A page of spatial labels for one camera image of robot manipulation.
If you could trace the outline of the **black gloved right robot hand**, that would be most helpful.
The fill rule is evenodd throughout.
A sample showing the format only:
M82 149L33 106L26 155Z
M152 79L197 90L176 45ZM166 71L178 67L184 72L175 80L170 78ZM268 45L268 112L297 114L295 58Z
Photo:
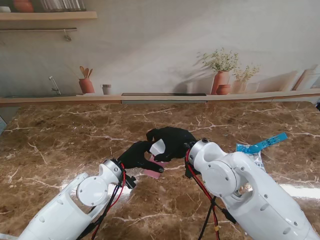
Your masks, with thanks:
M197 141L188 130L171 126L154 128L146 133L146 138L152 143L159 140L164 142L164 153L154 157L156 162L170 162L172 159L184 158L187 152L185 144L189 145Z

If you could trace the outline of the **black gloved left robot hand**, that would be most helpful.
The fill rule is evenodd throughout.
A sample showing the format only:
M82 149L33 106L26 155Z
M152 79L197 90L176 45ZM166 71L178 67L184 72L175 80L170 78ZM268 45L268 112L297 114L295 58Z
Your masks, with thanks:
M164 168L145 158L145 152L149 152L152 142L138 141L131 145L117 160L125 169L141 168L145 170L163 173Z

